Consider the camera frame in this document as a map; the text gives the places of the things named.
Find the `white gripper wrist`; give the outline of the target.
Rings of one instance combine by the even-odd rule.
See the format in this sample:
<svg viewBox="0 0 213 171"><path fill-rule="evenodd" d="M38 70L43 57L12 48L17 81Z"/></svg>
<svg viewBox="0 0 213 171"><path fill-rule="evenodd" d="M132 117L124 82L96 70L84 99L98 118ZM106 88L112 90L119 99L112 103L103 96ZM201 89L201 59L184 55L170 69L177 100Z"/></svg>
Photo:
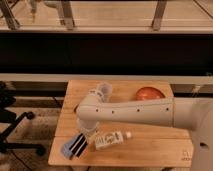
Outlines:
<svg viewBox="0 0 213 171"><path fill-rule="evenodd" d="M78 130L81 133L83 133L85 136L91 136L97 131L98 122L78 119L77 127L78 127ZM77 151L74 154L76 157L79 157L84 151L84 149L86 148L86 146L88 145L87 141L86 140L84 141L83 134L79 134L78 137L75 139L75 141L69 147L70 151L73 151L73 152Z"/></svg>

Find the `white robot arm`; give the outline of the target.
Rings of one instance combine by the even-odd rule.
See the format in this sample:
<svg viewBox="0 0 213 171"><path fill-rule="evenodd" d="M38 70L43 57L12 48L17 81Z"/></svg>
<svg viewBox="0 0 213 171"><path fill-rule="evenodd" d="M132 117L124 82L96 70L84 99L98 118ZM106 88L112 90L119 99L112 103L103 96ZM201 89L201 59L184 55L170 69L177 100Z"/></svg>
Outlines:
<svg viewBox="0 0 213 171"><path fill-rule="evenodd" d="M76 109L83 133L93 133L100 121L128 122L185 129L193 144L190 171L213 171L213 98L161 98L108 103L90 90Z"/></svg>

